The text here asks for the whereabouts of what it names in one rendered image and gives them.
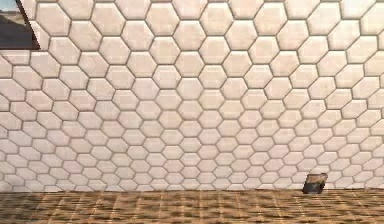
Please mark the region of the small dark square box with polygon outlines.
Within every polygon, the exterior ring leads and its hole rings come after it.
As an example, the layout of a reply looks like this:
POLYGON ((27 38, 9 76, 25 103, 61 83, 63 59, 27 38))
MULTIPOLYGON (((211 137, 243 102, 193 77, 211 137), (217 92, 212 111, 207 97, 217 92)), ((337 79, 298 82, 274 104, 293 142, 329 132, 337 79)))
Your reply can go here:
POLYGON ((327 178, 326 173, 308 174, 302 192, 304 194, 321 194, 327 178))

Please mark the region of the dark framed window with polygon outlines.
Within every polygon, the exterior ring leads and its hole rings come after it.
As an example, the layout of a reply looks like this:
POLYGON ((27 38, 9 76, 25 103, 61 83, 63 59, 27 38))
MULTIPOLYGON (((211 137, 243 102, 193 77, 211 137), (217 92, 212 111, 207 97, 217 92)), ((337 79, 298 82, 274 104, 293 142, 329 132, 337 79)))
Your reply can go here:
POLYGON ((39 50, 20 0, 0 0, 0 50, 39 50))

